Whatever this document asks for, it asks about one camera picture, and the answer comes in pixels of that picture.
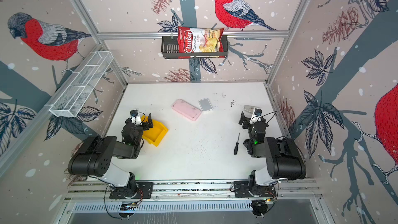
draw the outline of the chip bag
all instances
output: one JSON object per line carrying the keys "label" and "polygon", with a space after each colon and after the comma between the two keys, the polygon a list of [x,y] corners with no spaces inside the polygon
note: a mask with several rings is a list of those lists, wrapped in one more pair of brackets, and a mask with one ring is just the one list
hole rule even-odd
{"label": "chip bag", "polygon": [[[208,53],[224,52],[221,43],[222,29],[200,29],[178,27],[178,48],[180,53]],[[203,56],[197,57],[215,57],[224,58],[224,56]],[[190,58],[190,56],[181,56],[179,58]]]}

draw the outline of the white wire mesh basket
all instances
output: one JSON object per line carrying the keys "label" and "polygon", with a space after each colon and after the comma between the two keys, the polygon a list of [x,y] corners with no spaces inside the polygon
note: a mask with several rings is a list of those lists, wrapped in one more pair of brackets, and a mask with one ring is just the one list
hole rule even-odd
{"label": "white wire mesh basket", "polygon": [[109,51],[96,51],[92,54],[80,72],[73,72],[77,74],[76,77],[50,108],[53,115],[76,117],[113,60]]}

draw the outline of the white power bank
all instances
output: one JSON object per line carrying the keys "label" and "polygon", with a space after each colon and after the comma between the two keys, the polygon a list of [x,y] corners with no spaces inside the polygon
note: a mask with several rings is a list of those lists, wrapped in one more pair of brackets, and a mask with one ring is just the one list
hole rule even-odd
{"label": "white power bank", "polygon": [[211,106],[208,98],[201,99],[199,101],[199,105],[202,108],[203,112],[210,112],[211,110],[213,110],[213,107]]}

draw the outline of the pink phone case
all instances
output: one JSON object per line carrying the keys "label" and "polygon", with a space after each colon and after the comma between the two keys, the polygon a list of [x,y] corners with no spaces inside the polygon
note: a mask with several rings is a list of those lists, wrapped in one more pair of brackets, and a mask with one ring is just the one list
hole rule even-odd
{"label": "pink phone case", "polygon": [[178,99],[176,102],[174,102],[172,109],[192,121],[196,121],[202,113],[202,111],[200,111],[198,108],[191,106],[182,99]]}

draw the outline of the black screwdriver handle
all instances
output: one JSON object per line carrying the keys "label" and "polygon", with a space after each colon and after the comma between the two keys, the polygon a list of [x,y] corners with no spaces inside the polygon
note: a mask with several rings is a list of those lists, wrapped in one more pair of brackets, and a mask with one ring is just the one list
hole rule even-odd
{"label": "black screwdriver handle", "polygon": [[236,155],[237,153],[238,153],[238,142],[236,142],[236,145],[235,145],[235,149],[234,149],[234,155]]}

